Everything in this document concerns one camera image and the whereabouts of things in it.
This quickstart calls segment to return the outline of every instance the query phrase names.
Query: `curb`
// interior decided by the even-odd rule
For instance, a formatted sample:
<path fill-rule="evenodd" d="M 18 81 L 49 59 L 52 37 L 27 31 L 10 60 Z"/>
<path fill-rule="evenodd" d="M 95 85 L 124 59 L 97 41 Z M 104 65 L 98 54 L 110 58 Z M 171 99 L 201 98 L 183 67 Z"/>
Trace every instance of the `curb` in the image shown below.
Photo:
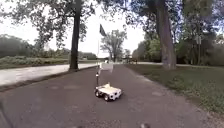
<path fill-rule="evenodd" d="M 67 75 L 67 74 L 71 74 L 71 73 L 75 73 L 75 72 L 78 72 L 78 71 L 83 71 L 83 70 L 87 70 L 87 69 L 91 69 L 91 68 L 95 68 L 95 67 L 97 67 L 97 66 L 81 68 L 81 69 L 78 69 L 76 71 L 60 72 L 60 73 L 57 73 L 57 74 L 47 75 L 47 76 L 35 78 L 35 79 L 32 79 L 32 80 L 21 81 L 21 82 L 17 82 L 17 83 L 13 83 L 13 84 L 5 84 L 5 85 L 0 86 L 0 92 L 5 92 L 5 91 L 11 90 L 11 89 L 18 88 L 18 87 L 23 87 L 23 86 L 33 84 L 33 83 L 36 83 L 36 82 L 52 79 L 52 78 L 55 78 L 55 77 L 60 77 L 60 76 L 63 76 L 63 75 Z"/>

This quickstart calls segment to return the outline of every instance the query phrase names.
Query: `asphalt road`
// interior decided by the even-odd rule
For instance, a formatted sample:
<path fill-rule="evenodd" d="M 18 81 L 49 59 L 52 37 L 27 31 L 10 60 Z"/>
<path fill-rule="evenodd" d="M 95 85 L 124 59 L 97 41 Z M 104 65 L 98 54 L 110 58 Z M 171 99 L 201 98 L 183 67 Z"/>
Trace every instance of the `asphalt road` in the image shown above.
<path fill-rule="evenodd" d="M 96 64 L 79 64 L 79 68 L 83 69 L 94 65 Z M 55 65 L 0 70 L 0 86 L 66 72 L 68 69 L 69 65 Z"/>
<path fill-rule="evenodd" d="M 0 93 L 5 113 L 14 128 L 139 128 L 141 123 L 151 128 L 219 128 L 207 112 L 122 65 L 115 66 L 110 79 L 123 90 L 121 99 L 96 98 L 95 70 Z M 1 115 L 0 128 L 8 128 Z"/>

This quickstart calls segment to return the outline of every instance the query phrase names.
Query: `small white robot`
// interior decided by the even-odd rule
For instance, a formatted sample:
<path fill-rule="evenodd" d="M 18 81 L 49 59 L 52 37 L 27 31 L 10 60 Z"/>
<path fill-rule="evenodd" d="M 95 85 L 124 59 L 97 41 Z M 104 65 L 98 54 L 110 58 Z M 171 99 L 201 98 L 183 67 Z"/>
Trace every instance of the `small white robot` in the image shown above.
<path fill-rule="evenodd" d="M 114 101 L 120 98 L 122 91 L 119 88 L 115 88 L 110 86 L 110 83 L 105 85 L 99 85 L 99 76 L 101 74 L 101 70 L 108 71 L 110 73 L 113 72 L 113 64 L 105 61 L 105 63 L 101 63 L 99 65 L 99 70 L 96 73 L 97 77 L 97 87 L 95 87 L 95 96 L 103 97 L 105 101 Z"/>
<path fill-rule="evenodd" d="M 95 89 L 95 95 L 96 97 L 103 97 L 105 101 L 114 101 L 121 96 L 121 89 L 111 87 L 110 83 L 98 86 Z"/>

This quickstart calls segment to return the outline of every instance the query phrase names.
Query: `black flag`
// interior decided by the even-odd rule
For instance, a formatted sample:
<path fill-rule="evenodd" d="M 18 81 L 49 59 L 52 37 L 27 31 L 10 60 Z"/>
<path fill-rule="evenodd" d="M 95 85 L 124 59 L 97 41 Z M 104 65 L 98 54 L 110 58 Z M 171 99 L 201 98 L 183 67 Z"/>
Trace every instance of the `black flag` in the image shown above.
<path fill-rule="evenodd" d="M 103 29 L 103 26 L 101 24 L 100 24 L 100 34 L 102 36 L 107 36 L 106 33 L 105 33 L 105 31 L 104 31 L 104 29 Z"/>

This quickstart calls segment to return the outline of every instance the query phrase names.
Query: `lawn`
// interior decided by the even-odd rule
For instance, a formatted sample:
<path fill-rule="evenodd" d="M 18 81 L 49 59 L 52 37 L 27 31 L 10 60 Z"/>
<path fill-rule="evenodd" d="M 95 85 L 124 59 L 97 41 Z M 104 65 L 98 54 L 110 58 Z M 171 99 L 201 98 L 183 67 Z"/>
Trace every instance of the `lawn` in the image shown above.
<path fill-rule="evenodd" d="M 79 63 L 96 63 L 97 60 L 79 60 Z M 0 59 L 0 69 L 22 68 L 68 64 L 68 59 L 61 58 L 29 58 L 24 56 L 4 57 Z"/>
<path fill-rule="evenodd" d="M 127 65 L 189 99 L 205 109 L 224 114 L 224 68 L 179 66 L 165 71 L 160 65 Z"/>

